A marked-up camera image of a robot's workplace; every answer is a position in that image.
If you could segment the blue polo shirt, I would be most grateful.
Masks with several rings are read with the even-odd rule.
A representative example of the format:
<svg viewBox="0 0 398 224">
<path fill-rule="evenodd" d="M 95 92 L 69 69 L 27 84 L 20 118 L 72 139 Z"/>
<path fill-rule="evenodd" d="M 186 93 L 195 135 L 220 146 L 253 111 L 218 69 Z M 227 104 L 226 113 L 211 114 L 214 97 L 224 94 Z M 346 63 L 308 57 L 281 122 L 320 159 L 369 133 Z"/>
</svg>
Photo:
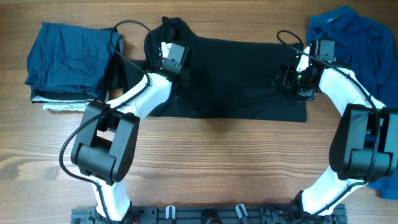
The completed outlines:
<svg viewBox="0 0 398 224">
<path fill-rule="evenodd" d="M 397 108 L 397 51 L 391 29 L 345 5 L 312 16 L 306 41 L 335 41 L 335 57 L 349 65 L 365 89 L 390 108 Z"/>
</svg>

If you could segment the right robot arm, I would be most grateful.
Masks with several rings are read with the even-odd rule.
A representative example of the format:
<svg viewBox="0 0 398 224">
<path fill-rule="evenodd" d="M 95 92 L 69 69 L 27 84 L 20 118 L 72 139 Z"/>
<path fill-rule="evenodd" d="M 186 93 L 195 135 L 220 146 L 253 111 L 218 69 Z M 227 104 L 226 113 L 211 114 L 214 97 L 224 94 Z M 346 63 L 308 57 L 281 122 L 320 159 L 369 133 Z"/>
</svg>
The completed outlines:
<svg viewBox="0 0 398 224">
<path fill-rule="evenodd" d="M 299 102 L 322 92 L 341 115 L 327 170 L 296 195 L 286 212 L 291 221 L 307 222 L 330 215 L 353 191 L 394 173 L 397 110 L 371 96 L 352 70 L 337 63 L 334 41 L 317 39 L 296 52 L 299 64 L 281 65 L 273 84 Z"/>
</svg>

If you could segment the black polo shirt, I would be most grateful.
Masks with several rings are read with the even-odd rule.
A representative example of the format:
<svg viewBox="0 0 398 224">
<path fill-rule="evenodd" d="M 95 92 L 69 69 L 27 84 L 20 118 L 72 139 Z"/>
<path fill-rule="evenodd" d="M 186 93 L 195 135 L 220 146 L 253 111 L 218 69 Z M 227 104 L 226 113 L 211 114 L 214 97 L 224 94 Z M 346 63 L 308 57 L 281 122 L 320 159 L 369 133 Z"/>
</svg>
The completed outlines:
<svg viewBox="0 0 398 224">
<path fill-rule="evenodd" d="M 281 44 L 200 37 L 179 17 L 163 17 L 144 39 L 145 59 L 124 64 L 124 91 L 141 81 L 143 70 L 160 62 L 163 42 L 186 47 L 188 57 L 173 80 L 169 100 L 152 116 L 306 121 L 306 104 L 272 84 L 280 65 L 298 64 L 294 51 Z"/>
</svg>

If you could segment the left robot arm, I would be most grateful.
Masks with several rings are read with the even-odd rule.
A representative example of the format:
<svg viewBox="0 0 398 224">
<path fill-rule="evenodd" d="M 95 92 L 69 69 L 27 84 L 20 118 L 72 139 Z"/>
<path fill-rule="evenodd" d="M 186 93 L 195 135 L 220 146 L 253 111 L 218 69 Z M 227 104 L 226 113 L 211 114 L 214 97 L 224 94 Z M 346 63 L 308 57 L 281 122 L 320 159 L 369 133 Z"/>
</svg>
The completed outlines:
<svg viewBox="0 0 398 224">
<path fill-rule="evenodd" d="M 70 159 L 80 170 L 79 179 L 92 184 L 97 204 L 74 209 L 72 223 L 137 223 L 124 177 L 133 162 L 139 125 L 170 98 L 172 82 L 181 75 L 191 52 L 163 42 L 160 62 L 136 86 L 107 103 L 87 105 L 72 134 Z"/>
</svg>

